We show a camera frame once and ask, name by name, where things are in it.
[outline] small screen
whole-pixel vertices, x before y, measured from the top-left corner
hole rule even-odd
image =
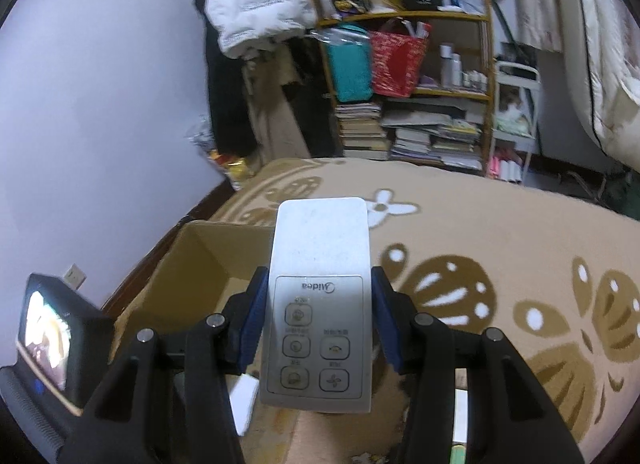
[[[44,374],[63,391],[69,357],[69,325],[36,291],[31,295],[24,329],[24,346]]]

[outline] wall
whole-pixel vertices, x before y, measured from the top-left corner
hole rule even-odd
[[[497,0],[509,27],[518,39],[520,24],[517,18],[516,0]],[[494,18],[494,50],[500,51],[501,43],[508,43],[497,15]],[[584,131],[574,111],[569,96],[561,54],[538,53],[538,70],[542,80],[540,94],[540,137],[545,157],[564,160],[591,170],[604,173],[613,161],[604,155]]]
[[[185,134],[207,112],[192,0],[18,0],[0,28],[0,365],[30,272],[102,304],[222,180]]]

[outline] remote control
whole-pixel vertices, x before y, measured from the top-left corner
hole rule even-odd
[[[364,200],[283,202],[271,253],[260,400],[297,410],[368,412],[371,352]]]

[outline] remote control button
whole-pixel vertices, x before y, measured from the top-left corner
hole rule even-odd
[[[309,386],[309,372],[301,367],[284,367],[280,372],[280,383],[285,388],[304,390]]]
[[[324,359],[346,359],[349,357],[349,339],[344,336],[327,336],[320,342],[320,355]]]
[[[285,321],[293,327],[304,327],[311,323],[311,306],[290,303],[285,311]]]
[[[284,336],[282,353],[290,358],[306,358],[311,352],[311,341],[306,336]]]
[[[341,368],[326,368],[320,372],[320,388],[325,392],[344,392],[349,387],[349,373]]]

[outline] white metal rack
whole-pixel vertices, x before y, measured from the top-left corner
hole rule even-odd
[[[526,71],[535,76],[535,79],[530,77],[520,77],[514,73],[506,73],[505,70],[511,72]],[[518,134],[509,134],[498,130],[496,127],[495,116],[500,109],[500,85],[507,85],[511,87],[520,88],[522,94],[524,90],[529,89],[531,91],[533,99],[533,108],[529,109],[529,115],[526,116],[529,120],[529,136],[520,136]],[[522,65],[520,63],[512,63],[509,61],[499,61],[495,64],[495,110],[494,110],[494,131],[491,139],[491,148],[489,152],[489,162],[494,158],[495,145],[498,140],[505,142],[512,142],[514,144],[513,149],[516,152],[526,152],[526,158],[524,161],[524,167],[522,168],[522,185],[525,185],[527,173],[529,172],[529,165],[531,163],[531,155],[536,146],[536,131],[538,129],[538,116],[540,113],[540,106],[538,101],[540,98],[540,89],[542,84],[540,83],[540,73],[533,67]]]

